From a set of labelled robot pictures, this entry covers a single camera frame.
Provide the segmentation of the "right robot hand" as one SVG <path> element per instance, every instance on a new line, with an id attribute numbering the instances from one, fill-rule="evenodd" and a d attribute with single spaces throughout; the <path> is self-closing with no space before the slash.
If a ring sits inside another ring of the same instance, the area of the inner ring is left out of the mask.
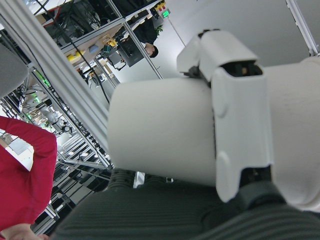
<path id="1" fill-rule="evenodd" d="M 108 113 L 114 170 L 53 240 L 317 240 L 320 59 L 261 68 L 206 30 L 181 78 L 122 83 Z"/>

